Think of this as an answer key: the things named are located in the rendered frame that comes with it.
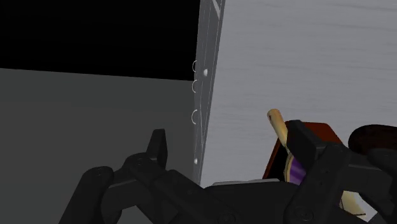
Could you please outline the pale wooden stick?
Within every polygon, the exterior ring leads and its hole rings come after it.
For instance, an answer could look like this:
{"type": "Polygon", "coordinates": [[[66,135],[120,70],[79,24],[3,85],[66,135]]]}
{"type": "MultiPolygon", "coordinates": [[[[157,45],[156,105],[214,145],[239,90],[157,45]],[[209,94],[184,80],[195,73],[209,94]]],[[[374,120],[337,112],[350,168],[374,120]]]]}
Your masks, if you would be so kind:
{"type": "Polygon", "coordinates": [[[268,120],[273,127],[281,145],[289,152],[287,147],[288,128],[284,122],[281,112],[278,109],[271,109],[267,112],[268,120]]]}

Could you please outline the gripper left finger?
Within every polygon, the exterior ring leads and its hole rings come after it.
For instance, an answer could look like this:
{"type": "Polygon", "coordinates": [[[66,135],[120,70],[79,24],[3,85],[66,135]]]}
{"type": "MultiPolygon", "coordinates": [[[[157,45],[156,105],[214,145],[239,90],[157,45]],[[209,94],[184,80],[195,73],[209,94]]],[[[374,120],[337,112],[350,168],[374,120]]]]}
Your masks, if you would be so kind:
{"type": "Polygon", "coordinates": [[[134,206],[152,224],[239,224],[236,211],[180,172],[166,170],[166,163],[165,131],[155,129],[147,150],[129,156],[117,171],[85,171],[59,224],[117,224],[134,206]]]}

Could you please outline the dark brown round object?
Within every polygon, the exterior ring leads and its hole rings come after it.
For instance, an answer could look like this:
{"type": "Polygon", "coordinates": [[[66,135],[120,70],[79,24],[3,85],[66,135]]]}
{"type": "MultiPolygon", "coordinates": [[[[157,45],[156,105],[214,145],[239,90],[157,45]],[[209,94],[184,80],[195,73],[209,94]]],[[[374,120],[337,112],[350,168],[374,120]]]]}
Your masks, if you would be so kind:
{"type": "Polygon", "coordinates": [[[362,155],[367,155],[373,148],[397,151],[397,127],[380,124],[361,126],[349,136],[348,148],[362,155]]]}

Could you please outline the red-brown box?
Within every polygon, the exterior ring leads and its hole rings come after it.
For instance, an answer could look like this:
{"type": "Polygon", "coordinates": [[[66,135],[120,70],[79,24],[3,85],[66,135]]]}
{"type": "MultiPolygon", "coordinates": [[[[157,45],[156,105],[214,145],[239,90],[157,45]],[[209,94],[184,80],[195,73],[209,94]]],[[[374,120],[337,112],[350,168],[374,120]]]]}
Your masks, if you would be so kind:
{"type": "MultiPolygon", "coordinates": [[[[327,123],[303,122],[305,126],[313,131],[321,140],[333,143],[342,143],[333,129],[327,123]]],[[[274,149],[269,158],[263,179],[277,178],[284,181],[284,168],[286,165],[287,152],[281,145],[279,139],[275,142],[274,149]]]]}

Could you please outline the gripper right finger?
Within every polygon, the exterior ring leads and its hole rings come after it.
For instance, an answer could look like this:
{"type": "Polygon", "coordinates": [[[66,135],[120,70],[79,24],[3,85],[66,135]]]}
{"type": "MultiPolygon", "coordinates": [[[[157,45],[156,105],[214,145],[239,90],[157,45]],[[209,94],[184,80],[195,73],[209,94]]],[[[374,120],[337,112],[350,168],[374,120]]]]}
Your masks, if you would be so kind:
{"type": "Polygon", "coordinates": [[[397,224],[397,151],[366,156],[322,141],[300,120],[288,123],[286,146],[306,171],[284,212],[284,224],[366,224],[339,208],[343,191],[358,192],[387,224],[397,224]]]}

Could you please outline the grey chest of drawers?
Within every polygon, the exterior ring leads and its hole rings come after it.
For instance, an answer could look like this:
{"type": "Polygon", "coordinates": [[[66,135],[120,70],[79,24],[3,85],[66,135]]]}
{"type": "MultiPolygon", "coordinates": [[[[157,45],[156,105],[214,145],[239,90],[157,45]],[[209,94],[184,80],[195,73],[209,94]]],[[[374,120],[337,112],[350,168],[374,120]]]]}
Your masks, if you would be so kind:
{"type": "Polygon", "coordinates": [[[195,65],[195,180],[259,179],[270,109],[343,142],[397,126],[397,0],[204,0],[195,65]]]}

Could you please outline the purple striped cream-rimmed disc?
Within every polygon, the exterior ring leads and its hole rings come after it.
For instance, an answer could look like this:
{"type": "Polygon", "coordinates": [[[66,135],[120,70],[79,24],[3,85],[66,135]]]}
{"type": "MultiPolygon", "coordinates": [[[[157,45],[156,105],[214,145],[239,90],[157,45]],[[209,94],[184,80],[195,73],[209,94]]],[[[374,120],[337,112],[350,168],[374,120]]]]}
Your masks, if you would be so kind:
{"type": "MultiPolygon", "coordinates": [[[[298,160],[291,154],[288,153],[286,159],[286,165],[284,168],[284,179],[288,183],[294,183],[299,185],[303,178],[305,177],[306,172],[303,167],[300,165],[298,160]]],[[[343,191],[341,196],[339,207],[343,210],[351,213],[359,218],[364,218],[366,213],[362,208],[360,208],[359,204],[356,202],[354,195],[352,192],[343,191]]]]}

